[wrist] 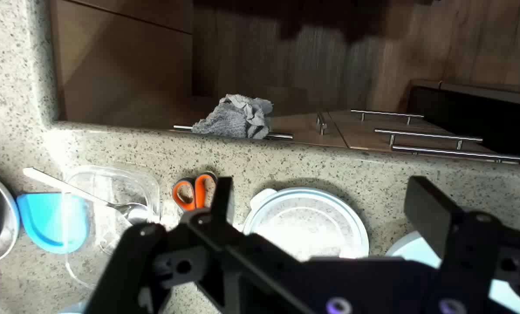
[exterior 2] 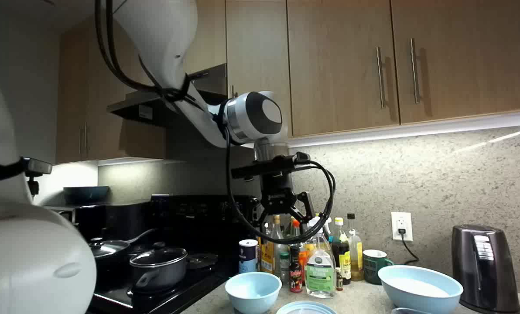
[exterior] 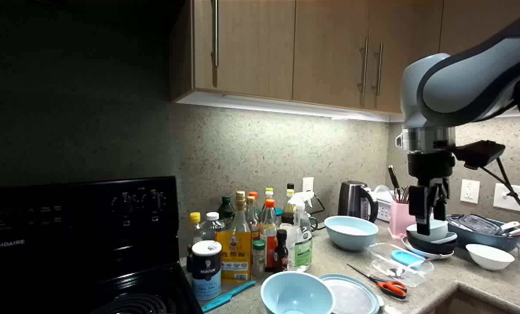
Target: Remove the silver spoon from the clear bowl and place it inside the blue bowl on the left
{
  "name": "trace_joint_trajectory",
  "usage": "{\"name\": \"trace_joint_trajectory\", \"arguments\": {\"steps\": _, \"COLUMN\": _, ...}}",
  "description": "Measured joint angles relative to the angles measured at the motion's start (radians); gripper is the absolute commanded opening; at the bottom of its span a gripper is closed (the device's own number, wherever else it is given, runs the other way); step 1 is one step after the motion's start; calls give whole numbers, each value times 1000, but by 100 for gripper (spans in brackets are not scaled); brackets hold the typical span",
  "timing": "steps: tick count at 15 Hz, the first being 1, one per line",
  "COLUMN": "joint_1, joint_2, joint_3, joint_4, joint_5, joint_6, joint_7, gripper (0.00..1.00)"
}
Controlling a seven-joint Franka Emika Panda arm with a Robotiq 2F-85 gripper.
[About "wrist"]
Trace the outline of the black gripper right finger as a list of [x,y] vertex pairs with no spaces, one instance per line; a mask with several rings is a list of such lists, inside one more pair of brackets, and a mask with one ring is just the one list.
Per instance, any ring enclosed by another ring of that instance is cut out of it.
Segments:
[[407,187],[406,215],[446,269],[495,273],[495,218],[484,211],[458,206],[427,177],[413,177]]

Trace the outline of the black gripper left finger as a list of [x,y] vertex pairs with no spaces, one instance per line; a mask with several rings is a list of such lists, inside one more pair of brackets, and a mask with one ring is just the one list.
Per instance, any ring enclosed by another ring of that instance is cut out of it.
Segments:
[[186,225],[195,224],[200,227],[217,225],[219,229],[229,225],[229,211],[235,206],[233,191],[235,191],[233,178],[222,177],[219,180],[212,206],[208,210],[198,210],[198,211],[186,213],[182,217],[182,222]]

